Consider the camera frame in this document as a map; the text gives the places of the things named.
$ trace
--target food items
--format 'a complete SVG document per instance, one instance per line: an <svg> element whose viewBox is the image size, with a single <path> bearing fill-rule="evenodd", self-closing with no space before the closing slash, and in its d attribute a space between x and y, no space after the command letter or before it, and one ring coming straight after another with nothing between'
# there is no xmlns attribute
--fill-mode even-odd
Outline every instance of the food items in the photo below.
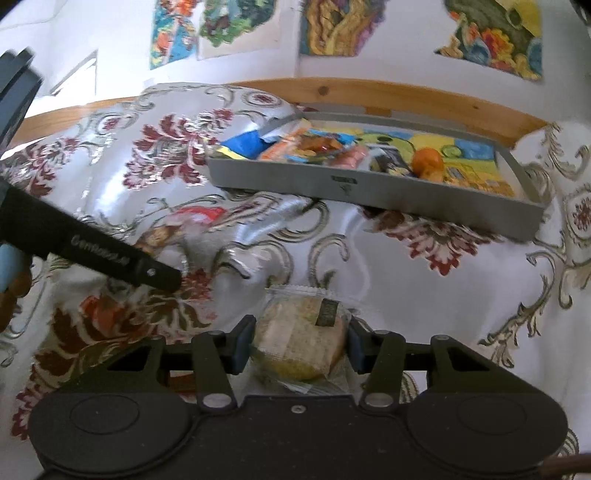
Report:
<svg viewBox="0 0 591 480"><path fill-rule="evenodd" d="M402 155L395 147L384 146L372 148L369 154L373 157L369 169L394 176L414 177L413 172L408 168Z"/></svg>
<svg viewBox="0 0 591 480"><path fill-rule="evenodd" d="M320 295L276 294L256 324L252 357L282 380L326 377L342 356L349 316Z"/></svg>
<svg viewBox="0 0 591 480"><path fill-rule="evenodd" d="M300 128L263 152L259 160L324 164L354 147L354 139L353 135Z"/></svg>
<svg viewBox="0 0 591 480"><path fill-rule="evenodd" d="M431 147L417 150L413 155L413 173L424 180L443 181L445 164L441 154Z"/></svg>
<svg viewBox="0 0 591 480"><path fill-rule="evenodd" d="M330 166L354 170L359 167L359 164L368 154L369 150L367 147L364 147L363 145L355 145L338 154Z"/></svg>

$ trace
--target wooden board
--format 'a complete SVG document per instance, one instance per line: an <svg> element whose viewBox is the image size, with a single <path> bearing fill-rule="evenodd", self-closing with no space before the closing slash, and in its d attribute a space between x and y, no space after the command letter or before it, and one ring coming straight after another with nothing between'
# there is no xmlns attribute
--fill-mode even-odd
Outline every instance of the wooden board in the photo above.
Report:
<svg viewBox="0 0 591 480"><path fill-rule="evenodd" d="M540 118L486 100L402 83L300 78L255 80L237 85L266 90L292 103L355 105L370 112L395 110L450 120L509 148L524 135L546 125Z"/></svg>
<svg viewBox="0 0 591 480"><path fill-rule="evenodd" d="M474 97L426 87L374 80L298 78L240 82L273 93L292 103L336 103L365 108L370 115L390 116L392 110L416 113L463 124L469 132L513 147L524 135L546 125L540 118ZM133 98L102 100L29 117L11 146L60 132L99 108Z"/></svg>

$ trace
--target floral tablecloth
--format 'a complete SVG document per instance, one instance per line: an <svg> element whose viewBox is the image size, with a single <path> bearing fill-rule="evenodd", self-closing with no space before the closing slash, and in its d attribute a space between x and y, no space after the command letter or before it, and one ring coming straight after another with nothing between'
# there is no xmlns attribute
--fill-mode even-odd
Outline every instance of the floral tablecloth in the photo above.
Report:
<svg viewBox="0 0 591 480"><path fill-rule="evenodd" d="M516 158L549 207L520 244L400 212L237 190L207 179L200 145L294 107L234 86L157 85L0 165L34 196L185 272L167 294L107 279L59 257L0 336L0 476L41 472L28 441L43 395L150 335L188 341L229 331L270 284L329 288L359 300L376 328L477 349L555 398L571 431L562 455L591 449L591 127L554 124ZM425 388L405 376L406 400Z"/></svg>

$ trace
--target paper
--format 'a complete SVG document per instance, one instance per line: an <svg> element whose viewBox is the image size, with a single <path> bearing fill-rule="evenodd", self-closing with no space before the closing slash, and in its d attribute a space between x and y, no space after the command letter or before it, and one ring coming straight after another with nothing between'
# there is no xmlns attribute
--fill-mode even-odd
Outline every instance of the paper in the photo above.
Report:
<svg viewBox="0 0 591 480"><path fill-rule="evenodd" d="M542 28L537 0L444 0L456 31L436 53L528 80L542 78Z"/></svg>
<svg viewBox="0 0 591 480"><path fill-rule="evenodd" d="M387 0L306 0L300 53L355 57L384 20Z"/></svg>
<svg viewBox="0 0 591 480"><path fill-rule="evenodd" d="M191 18L197 0L156 0L150 70L186 59L197 50L197 31Z"/></svg>
<svg viewBox="0 0 591 480"><path fill-rule="evenodd" d="M199 29L204 59L278 48L281 40L279 0L207 0Z"/></svg>

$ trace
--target artwork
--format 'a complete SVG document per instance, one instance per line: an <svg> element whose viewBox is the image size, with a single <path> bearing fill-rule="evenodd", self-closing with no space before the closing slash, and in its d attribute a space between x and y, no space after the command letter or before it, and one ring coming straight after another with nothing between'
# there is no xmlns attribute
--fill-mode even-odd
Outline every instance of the artwork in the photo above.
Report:
<svg viewBox="0 0 591 480"><path fill-rule="evenodd" d="M156 0L150 70L186 59L197 50L197 32L191 18L197 0Z"/></svg>
<svg viewBox="0 0 591 480"><path fill-rule="evenodd" d="M518 75L542 78L537 0L444 0L456 31L436 53Z"/></svg>
<svg viewBox="0 0 591 480"><path fill-rule="evenodd" d="M387 0L306 0L300 53L355 57L384 20Z"/></svg>
<svg viewBox="0 0 591 480"><path fill-rule="evenodd" d="M492 145L428 134L420 131L392 130L376 132L360 128L339 129L339 132L355 135L356 142L368 147L389 149L400 155L406 169L412 165L415 153L434 150L444 164L443 181L447 184L470 187L484 192L513 196L511 186L505 181L496 166L495 149ZM370 165L374 171L387 171L379 162Z"/></svg>
<svg viewBox="0 0 591 480"><path fill-rule="evenodd" d="M199 30L203 58L277 47L278 0L207 0Z"/></svg>

